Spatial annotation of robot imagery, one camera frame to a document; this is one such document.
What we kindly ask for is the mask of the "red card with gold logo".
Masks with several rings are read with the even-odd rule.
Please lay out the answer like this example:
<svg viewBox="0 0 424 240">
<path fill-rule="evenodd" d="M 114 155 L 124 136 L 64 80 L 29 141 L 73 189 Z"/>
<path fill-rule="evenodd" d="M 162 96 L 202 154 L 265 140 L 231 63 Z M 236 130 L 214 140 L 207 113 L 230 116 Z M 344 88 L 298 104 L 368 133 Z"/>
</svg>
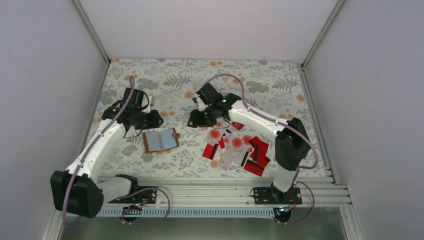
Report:
<svg viewBox="0 0 424 240">
<path fill-rule="evenodd" d="M 236 122 L 236 121 L 233 121 L 232 123 L 231 123 L 231 126 L 233 127 L 233 128 L 235 128 L 236 130 L 238 130 L 238 131 L 240 131 L 245 125 L 244 124 L 242 124 L 242 123 L 240 123 L 240 122 Z"/>
</svg>

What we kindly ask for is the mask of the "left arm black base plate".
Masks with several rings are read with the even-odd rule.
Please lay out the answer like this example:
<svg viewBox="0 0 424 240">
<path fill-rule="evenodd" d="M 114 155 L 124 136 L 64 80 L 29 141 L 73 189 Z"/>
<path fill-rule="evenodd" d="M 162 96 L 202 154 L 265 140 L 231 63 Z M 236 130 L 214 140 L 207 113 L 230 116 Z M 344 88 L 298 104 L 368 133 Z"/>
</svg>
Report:
<svg viewBox="0 0 424 240">
<path fill-rule="evenodd" d="M 152 186 L 139 186 L 137 190 L 132 190 L 130 194 L 137 192 L 137 194 L 123 199 L 114 199 L 108 202 L 108 204 L 154 204 L 156 202 L 157 189 Z"/>
</svg>

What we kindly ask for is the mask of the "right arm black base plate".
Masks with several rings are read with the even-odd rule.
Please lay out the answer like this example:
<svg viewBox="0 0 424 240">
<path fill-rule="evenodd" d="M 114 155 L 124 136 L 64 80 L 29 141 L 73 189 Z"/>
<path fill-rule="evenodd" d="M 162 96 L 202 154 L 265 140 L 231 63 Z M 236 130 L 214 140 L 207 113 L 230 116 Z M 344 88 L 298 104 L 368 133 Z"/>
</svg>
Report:
<svg viewBox="0 0 424 240">
<path fill-rule="evenodd" d="M 298 187 L 291 187 L 287 192 L 281 192 L 273 186 L 254 187 L 249 195 L 254 198 L 256 205 L 300 205 L 303 203 Z"/>
</svg>

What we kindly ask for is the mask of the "brown leather card holder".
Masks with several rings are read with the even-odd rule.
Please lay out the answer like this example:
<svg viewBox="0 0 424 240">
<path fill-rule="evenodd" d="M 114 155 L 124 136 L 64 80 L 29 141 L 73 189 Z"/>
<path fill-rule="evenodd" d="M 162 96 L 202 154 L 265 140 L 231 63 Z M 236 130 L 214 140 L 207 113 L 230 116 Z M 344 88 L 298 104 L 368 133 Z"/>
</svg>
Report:
<svg viewBox="0 0 424 240">
<path fill-rule="evenodd" d="M 175 128 L 144 132 L 142 137 L 146 153 L 163 152 L 180 146 L 180 134 L 176 132 Z"/>
</svg>

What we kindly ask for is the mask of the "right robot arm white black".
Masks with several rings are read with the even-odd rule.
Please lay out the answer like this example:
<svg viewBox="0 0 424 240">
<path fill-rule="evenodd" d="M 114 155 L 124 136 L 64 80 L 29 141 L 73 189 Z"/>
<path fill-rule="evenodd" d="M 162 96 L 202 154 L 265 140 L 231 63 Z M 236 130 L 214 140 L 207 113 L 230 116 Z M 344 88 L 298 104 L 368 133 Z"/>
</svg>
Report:
<svg viewBox="0 0 424 240">
<path fill-rule="evenodd" d="M 188 127 L 212 127 L 218 119 L 223 119 L 245 125 L 273 140 L 278 168 L 265 198 L 273 204 L 282 204 L 293 198 L 290 191 L 294 186 L 296 171 L 311 148 L 301 120 L 283 120 L 249 107 L 240 96 L 233 93 L 223 96 L 210 83 L 196 92 L 193 101 L 197 109 L 191 111 Z"/>
</svg>

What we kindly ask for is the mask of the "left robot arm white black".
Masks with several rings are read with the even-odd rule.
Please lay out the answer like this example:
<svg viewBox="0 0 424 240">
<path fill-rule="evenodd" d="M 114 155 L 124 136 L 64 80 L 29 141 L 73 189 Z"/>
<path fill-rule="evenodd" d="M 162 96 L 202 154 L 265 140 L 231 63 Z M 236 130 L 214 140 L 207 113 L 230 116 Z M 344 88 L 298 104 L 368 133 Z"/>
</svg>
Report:
<svg viewBox="0 0 424 240">
<path fill-rule="evenodd" d="M 50 177 L 56 210 L 94 218 L 106 203 L 119 198 L 131 203 L 139 197 L 135 176 L 117 174 L 103 182 L 98 182 L 98 178 L 107 157 L 130 128 L 142 131 L 162 125 L 164 120 L 152 109 L 154 101 L 154 96 L 128 87 L 123 98 L 104 111 L 95 135 L 77 159 Z"/>
</svg>

